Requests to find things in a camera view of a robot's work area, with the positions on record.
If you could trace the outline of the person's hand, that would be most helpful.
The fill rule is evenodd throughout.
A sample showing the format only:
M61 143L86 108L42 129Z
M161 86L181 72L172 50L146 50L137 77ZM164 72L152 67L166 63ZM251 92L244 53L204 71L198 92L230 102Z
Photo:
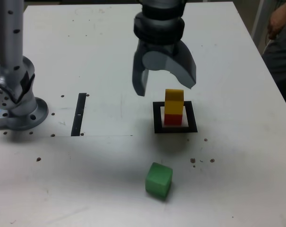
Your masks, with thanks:
M274 40L285 25L286 25L286 6L283 5L278 9L276 9L272 13L269 19L269 24L268 24L269 39Z

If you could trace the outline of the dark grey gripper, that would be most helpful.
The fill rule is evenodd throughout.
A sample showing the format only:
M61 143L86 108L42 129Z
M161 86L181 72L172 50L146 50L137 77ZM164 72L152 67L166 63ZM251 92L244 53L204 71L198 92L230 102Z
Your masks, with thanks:
M138 96L145 96L148 70L168 71L189 89L196 84L196 64L190 50L181 40L169 45L139 40L132 71L132 84Z

